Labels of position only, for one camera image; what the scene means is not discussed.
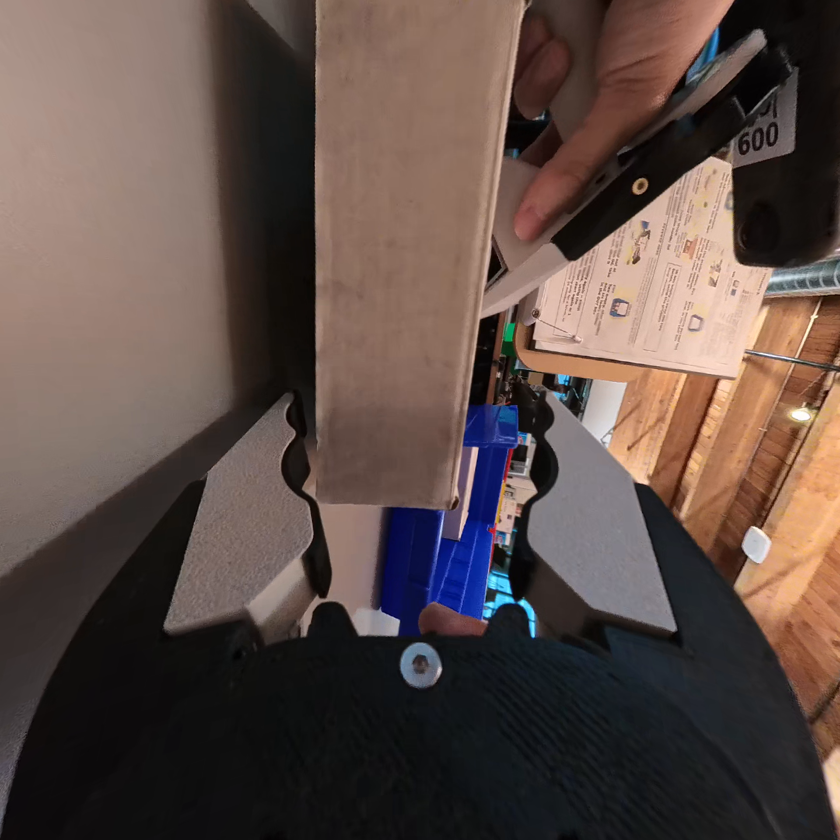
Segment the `blue plastic bin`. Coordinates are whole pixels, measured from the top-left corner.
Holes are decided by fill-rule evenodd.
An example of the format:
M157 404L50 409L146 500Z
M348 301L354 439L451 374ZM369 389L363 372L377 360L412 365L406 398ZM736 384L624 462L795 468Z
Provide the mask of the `blue plastic bin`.
M391 510L381 610L399 621L398 635L419 635L418 618L429 603L482 617L502 487L518 431L513 405L469 407L464 443L477 449L477 463L458 539L444 536L445 511Z

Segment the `silver ventilation duct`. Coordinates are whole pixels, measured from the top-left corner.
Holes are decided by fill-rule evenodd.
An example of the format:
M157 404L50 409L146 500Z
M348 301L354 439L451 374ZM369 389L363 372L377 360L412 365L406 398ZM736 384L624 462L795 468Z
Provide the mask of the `silver ventilation duct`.
M776 269L768 282L766 298L829 297L839 295L839 257L834 256L795 268Z

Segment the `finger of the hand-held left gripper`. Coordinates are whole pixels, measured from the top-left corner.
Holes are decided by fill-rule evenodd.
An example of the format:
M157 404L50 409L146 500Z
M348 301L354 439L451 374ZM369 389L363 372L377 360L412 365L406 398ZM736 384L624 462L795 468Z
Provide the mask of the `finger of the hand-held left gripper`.
M515 233L514 217L538 172L536 166L524 161L501 163L491 232L492 251L501 268L486 287L482 299L483 318L509 309L571 262L558 246L551 244L551 237L571 220L570 213L560 215L533 241L522 241Z

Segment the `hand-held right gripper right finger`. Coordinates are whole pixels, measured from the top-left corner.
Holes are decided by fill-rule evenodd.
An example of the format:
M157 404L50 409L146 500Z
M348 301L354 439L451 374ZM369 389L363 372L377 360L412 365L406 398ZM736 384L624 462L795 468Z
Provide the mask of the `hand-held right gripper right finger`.
M513 545L513 596L543 637L599 626L671 637L677 625L632 477L554 396L535 406L531 478Z

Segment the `printed instruction sheet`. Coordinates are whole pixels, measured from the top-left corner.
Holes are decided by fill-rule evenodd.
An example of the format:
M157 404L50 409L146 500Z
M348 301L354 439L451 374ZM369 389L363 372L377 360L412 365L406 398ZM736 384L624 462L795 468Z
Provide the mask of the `printed instruction sheet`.
M713 157L541 288L532 343L733 380L770 277L736 259L732 166Z

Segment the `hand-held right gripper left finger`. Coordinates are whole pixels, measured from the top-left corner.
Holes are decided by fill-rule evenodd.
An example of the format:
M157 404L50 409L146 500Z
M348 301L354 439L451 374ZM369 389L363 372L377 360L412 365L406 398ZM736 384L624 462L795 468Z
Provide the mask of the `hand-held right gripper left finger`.
M206 474L164 620L172 637L231 622L294 638L332 582L299 394L288 392Z

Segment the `person's left hand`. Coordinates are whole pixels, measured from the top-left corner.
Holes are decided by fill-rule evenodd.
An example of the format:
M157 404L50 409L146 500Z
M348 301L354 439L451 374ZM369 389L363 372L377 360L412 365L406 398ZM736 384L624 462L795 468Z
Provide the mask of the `person's left hand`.
M661 112L732 1L614 1L595 61L594 102L563 139L552 122L522 153L539 167L516 213L520 240L569 212L607 162Z

